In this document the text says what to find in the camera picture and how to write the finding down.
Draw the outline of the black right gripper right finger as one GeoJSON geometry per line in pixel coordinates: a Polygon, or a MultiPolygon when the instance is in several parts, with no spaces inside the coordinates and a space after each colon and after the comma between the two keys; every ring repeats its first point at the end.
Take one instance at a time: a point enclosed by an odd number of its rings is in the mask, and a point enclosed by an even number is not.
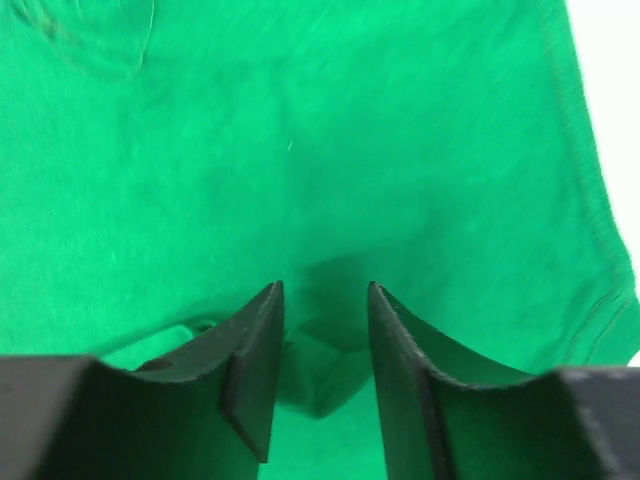
{"type": "Polygon", "coordinates": [[[639,372],[529,375],[447,336],[378,283],[368,332],[391,479],[635,479],[639,372]]]}

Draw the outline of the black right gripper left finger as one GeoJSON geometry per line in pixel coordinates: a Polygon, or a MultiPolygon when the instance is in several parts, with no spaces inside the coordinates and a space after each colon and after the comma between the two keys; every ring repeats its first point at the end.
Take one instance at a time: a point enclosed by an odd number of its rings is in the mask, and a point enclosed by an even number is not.
{"type": "Polygon", "coordinates": [[[135,370],[91,355],[1,360],[1,476],[254,479],[269,455],[284,288],[135,370]]]}

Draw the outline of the green t shirt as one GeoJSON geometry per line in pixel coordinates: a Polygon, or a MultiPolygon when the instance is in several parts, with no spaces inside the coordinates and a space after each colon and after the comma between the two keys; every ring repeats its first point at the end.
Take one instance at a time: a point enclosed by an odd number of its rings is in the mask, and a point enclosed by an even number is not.
{"type": "Polygon", "coordinates": [[[135,367],[285,287],[265,479],[382,479],[379,282],[512,368],[625,365],[562,1],[5,1],[1,350],[135,367]]]}

